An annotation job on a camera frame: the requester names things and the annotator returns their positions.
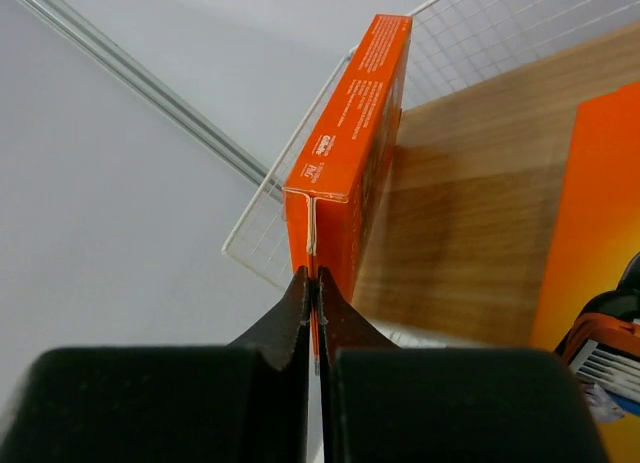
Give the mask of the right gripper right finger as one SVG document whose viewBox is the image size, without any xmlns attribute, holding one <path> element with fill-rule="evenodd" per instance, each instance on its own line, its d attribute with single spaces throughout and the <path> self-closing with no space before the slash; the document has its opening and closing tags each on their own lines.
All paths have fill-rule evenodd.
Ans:
<svg viewBox="0 0 640 463">
<path fill-rule="evenodd" d="M 320 269 L 324 456 L 329 462 L 604 462 L 574 378 L 549 352 L 402 348 Z"/>
</svg>

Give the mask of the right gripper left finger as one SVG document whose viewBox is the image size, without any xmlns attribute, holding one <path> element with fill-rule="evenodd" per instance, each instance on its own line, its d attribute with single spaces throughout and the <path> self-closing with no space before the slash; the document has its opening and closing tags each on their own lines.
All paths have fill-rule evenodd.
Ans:
<svg viewBox="0 0 640 463">
<path fill-rule="evenodd" d="M 226 345 L 62 347 L 1 417 L 5 462 L 302 462 L 311 281 Z"/>
</svg>

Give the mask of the orange razor box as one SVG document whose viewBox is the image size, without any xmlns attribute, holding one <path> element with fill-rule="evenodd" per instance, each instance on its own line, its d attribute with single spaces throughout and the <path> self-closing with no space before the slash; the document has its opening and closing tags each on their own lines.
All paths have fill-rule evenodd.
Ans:
<svg viewBox="0 0 640 463">
<path fill-rule="evenodd" d="M 639 458 L 639 86 L 578 107 L 530 342 L 526 452 Z"/>
<path fill-rule="evenodd" d="M 410 16 L 378 14 L 283 185 L 291 262 L 351 300 L 402 116 Z"/>
</svg>

